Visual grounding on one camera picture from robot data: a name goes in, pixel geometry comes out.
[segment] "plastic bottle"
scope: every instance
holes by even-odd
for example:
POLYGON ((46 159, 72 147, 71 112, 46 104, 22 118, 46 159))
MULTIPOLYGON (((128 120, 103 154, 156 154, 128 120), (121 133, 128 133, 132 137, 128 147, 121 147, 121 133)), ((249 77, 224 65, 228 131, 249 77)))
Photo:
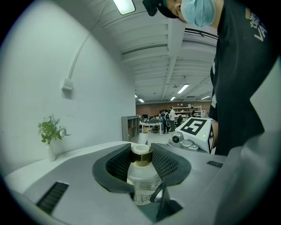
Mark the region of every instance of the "plastic bottle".
POLYGON ((151 163, 152 150, 148 145, 134 145, 131 151, 133 161, 127 183, 135 188, 134 203, 146 205, 162 181, 151 163))

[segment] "gold bottle cap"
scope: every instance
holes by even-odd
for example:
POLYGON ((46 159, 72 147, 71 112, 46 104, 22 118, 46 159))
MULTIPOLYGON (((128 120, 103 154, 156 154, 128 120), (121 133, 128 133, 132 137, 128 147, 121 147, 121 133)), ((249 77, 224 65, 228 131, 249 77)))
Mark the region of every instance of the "gold bottle cap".
POLYGON ((151 163, 152 149, 148 145, 134 145, 131 148, 131 162, 140 167, 151 163))

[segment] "black t-shirt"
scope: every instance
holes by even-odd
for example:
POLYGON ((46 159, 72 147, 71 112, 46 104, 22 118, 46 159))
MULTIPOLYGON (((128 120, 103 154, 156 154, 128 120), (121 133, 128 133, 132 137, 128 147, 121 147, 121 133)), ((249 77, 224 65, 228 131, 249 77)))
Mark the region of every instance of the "black t-shirt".
POLYGON ((264 128, 250 102, 277 59, 259 18, 240 2, 224 0, 218 27, 209 117, 219 122, 216 154, 227 155, 264 128))
POLYGON ((163 118, 163 120, 166 120, 166 113, 161 113, 161 117, 163 118))
POLYGON ((194 109, 192 109, 191 111, 189 111, 188 117, 196 117, 196 116, 194 116, 194 114, 195 114, 195 111, 194 111, 194 109))

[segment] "white table surface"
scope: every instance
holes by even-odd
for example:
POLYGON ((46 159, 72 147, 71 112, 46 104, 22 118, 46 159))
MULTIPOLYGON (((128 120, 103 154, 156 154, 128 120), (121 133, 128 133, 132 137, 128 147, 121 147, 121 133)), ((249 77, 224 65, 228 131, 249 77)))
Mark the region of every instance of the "white table surface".
POLYGON ((136 145, 136 143, 132 142, 109 142, 66 152, 59 155, 54 162, 43 159, 20 168, 7 175, 4 180, 10 189, 23 194, 33 183, 68 159, 126 143, 130 143, 132 147, 136 145))

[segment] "shelf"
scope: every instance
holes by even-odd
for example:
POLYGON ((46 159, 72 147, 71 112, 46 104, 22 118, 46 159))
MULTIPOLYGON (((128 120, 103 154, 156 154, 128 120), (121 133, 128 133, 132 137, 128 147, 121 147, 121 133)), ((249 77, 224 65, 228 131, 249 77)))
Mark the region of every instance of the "shelf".
POLYGON ((177 107, 173 109, 191 109, 191 107, 177 107))
MULTIPOLYGON (((200 113, 201 111, 195 111, 196 113, 200 113)), ((175 113, 189 113, 189 112, 175 112, 175 113)))
POLYGON ((190 109, 191 107, 178 107, 178 108, 173 108, 173 109, 190 109))
POLYGON ((136 126, 130 127, 130 128, 128 128, 128 130, 131 130, 131 129, 133 129, 134 127, 136 127, 136 126))

